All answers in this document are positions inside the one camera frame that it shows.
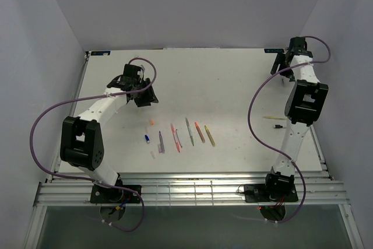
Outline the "red highlighter pen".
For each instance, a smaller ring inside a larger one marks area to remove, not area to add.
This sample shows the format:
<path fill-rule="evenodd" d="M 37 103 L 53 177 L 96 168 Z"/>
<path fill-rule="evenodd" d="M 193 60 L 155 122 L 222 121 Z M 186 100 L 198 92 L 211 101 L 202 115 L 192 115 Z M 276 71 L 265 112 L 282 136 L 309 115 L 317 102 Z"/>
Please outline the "red highlighter pen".
<path fill-rule="evenodd" d="M 173 135 L 173 138 L 174 138 L 176 149 L 177 149 L 178 153 L 180 153 L 181 152 L 181 147 L 180 147 L 179 141 L 178 141 L 177 136 L 176 136 L 175 128 L 174 128 L 172 123 L 170 124 L 170 127 L 171 127 L 171 132 L 172 132 L 172 135 Z"/>

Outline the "green label clear pen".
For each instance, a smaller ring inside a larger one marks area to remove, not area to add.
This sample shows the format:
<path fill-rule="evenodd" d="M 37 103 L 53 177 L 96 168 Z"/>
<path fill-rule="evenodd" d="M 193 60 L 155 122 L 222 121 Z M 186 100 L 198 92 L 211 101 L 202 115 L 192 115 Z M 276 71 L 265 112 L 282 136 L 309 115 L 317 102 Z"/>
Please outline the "green label clear pen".
<path fill-rule="evenodd" d="M 189 120 L 188 120 L 187 117 L 185 117 L 185 122 L 186 122 L 186 127 L 187 127 L 187 130 L 188 130 L 188 134 L 189 134 L 189 138 L 190 138 L 191 144 L 192 144 L 192 146 L 195 146 L 195 142 L 194 142 L 194 139 L 193 139 L 191 126 L 190 126 L 190 123 L 189 123 Z"/>

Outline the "purple highlighter pen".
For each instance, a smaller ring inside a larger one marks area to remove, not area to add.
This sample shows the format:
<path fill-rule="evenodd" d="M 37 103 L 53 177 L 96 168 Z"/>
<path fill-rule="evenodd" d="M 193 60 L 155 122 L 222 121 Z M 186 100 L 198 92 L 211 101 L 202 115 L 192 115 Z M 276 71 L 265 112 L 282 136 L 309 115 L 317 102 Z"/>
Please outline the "purple highlighter pen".
<path fill-rule="evenodd" d="M 161 131 L 159 131 L 159 141 L 160 141 L 160 145 L 161 145 L 161 148 L 163 150 L 163 153 L 165 153 L 165 148 L 164 148 L 164 142 L 163 142 L 163 136 L 161 134 Z"/>

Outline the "purple highlighter cap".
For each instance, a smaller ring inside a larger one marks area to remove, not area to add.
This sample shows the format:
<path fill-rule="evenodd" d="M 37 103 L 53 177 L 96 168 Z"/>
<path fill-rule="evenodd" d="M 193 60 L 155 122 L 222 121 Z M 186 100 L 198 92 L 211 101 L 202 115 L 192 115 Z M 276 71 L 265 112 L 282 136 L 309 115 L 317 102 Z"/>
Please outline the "purple highlighter cap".
<path fill-rule="evenodd" d="M 162 150 L 162 148 L 161 148 L 161 145 L 158 144 L 157 147 L 158 147 L 158 151 L 159 151 L 159 153 L 163 153 L 163 150 Z"/>

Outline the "orange highlighter pen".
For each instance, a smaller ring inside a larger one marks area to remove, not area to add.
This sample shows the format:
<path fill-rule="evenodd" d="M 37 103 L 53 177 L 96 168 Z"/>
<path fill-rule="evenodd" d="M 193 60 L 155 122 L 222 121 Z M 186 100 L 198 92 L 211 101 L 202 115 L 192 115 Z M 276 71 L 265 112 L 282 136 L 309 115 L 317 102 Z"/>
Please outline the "orange highlighter pen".
<path fill-rule="evenodd" d="M 202 143 L 205 143 L 205 137 L 203 136 L 203 133 L 202 133 L 202 131 L 201 131 L 201 128 L 200 128 L 200 126 L 199 126 L 199 124 L 198 124 L 197 122 L 195 122 L 195 127 L 196 127 L 196 130 L 197 130 L 197 132 L 198 132 L 198 135 L 199 135 L 199 137 L 200 137 Z"/>

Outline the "yellow highlighter pen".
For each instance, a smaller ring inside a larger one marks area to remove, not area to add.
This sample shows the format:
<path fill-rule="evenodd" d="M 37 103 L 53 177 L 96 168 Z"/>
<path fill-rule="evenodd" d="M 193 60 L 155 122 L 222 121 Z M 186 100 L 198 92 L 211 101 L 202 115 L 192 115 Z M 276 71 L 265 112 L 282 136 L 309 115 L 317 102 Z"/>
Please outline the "yellow highlighter pen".
<path fill-rule="evenodd" d="M 214 141 L 214 139 L 213 139 L 213 137 L 212 137 L 212 134 L 211 134 L 209 128 L 207 127 L 207 125 L 204 125 L 204 128 L 205 128 L 205 131 L 206 131 L 207 137 L 209 138 L 209 141 L 210 141 L 211 145 L 212 145 L 213 147 L 215 147 L 215 146 L 216 146 L 216 143 L 215 143 L 215 141 Z"/>

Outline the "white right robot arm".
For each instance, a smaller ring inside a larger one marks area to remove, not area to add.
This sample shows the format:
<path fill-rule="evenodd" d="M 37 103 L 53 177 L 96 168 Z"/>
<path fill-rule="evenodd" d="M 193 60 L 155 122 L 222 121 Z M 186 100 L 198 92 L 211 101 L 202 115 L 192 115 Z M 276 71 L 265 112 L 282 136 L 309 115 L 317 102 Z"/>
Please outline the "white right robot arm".
<path fill-rule="evenodd" d="M 320 117 L 329 91 L 329 86 L 316 77 L 310 51 L 296 51 L 294 55 L 286 54 L 284 57 L 291 58 L 290 62 L 299 70 L 284 110 L 287 123 L 281 152 L 263 186 L 264 196 L 271 201 L 292 195 L 295 190 L 293 164 L 298 159 L 310 126 Z"/>

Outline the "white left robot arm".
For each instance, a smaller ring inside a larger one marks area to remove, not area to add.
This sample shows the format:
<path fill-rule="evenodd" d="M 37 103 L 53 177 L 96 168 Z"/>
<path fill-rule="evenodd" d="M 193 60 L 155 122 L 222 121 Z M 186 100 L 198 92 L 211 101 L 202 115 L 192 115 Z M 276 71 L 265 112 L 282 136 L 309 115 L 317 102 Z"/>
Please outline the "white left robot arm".
<path fill-rule="evenodd" d="M 104 158 L 102 128 L 131 100 L 138 107 L 157 103 L 152 83 L 149 78 L 133 85 L 112 81 L 86 111 L 76 117 L 66 117 L 62 123 L 61 160 L 83 171 L 103 187 L 104 196 L 111 202 L 119 201 L 124 189 L 120 175 Z"/>

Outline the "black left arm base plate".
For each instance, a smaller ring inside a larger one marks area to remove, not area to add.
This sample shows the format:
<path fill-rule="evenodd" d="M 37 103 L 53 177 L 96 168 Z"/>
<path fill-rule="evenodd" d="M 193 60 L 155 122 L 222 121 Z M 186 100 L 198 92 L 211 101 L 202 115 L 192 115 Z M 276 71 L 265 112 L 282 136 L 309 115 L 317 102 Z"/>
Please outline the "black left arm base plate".
<path fill-rule="evenodd" d="M 137 194 L 134 194 L 131 191 L 94 185 L 92 187 L 89 202 L 91 204 L 121 204 L 127 201 L 129 204 L 139 204 L 139 195 L 141 194 L 142 186 L 124 185 L 124 187 L 136 191 Z"/>

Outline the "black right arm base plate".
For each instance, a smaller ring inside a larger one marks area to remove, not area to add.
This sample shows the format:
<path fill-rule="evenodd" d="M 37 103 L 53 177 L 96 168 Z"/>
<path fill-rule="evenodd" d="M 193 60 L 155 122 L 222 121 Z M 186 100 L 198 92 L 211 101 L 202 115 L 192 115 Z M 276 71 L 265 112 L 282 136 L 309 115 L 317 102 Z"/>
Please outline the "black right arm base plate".
<path fill-rule="evenodd" d="M 298 202 L 293 178 L 275 177 L 268 174 L 265 183 L 245 184 L 246 202 Z"/>

